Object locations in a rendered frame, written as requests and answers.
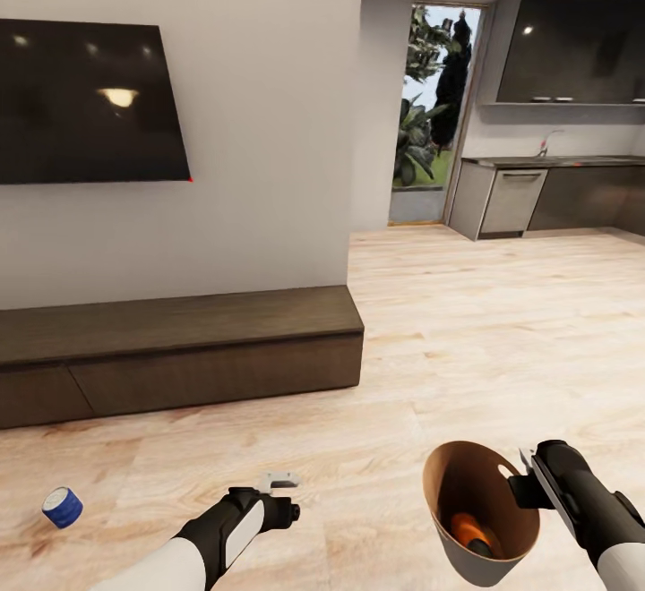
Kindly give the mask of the trash can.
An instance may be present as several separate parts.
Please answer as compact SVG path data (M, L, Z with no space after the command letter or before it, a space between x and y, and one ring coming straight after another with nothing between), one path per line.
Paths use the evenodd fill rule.
M494 587L537 544L540 509L520 509L499 465L519 469L496 450L473 441L446 441L427 456L422 483L427 506L449 562L476 587ZM466 511L487 533L495 559L462 546L451 532L451 518Z

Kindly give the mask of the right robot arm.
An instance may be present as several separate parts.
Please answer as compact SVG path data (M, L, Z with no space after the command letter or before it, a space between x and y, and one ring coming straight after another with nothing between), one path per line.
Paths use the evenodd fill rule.
M645 591L645 519L622 493L611 493L567 441L521 447L528 475L508 477L520 509L556 510L587 549L606 591Z

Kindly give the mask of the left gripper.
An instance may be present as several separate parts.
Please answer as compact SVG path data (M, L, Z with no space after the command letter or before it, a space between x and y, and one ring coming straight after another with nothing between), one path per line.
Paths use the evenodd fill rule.
M266 525L259 533L265 533L273 529L290 528L291 522L300 518L300 506L292 504L291 498L274 497L272 495L263 495L262 497L268 504L269 516Z

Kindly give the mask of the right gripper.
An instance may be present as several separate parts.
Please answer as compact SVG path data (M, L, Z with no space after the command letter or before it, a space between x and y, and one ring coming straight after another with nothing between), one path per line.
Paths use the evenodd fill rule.
M520 509L555 510L555 505L534 484L532 472L528 475L508 477L512 493Z

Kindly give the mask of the can of soda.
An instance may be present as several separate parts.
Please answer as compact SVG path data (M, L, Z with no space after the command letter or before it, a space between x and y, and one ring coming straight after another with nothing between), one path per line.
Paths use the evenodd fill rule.
M42 512L58 528L69 527L83 511L83 505L69 488L60 486L46 495Z
M451 518L451 533L469 551L485 558L495 559L495 549L487 533L466 511L460 511Z

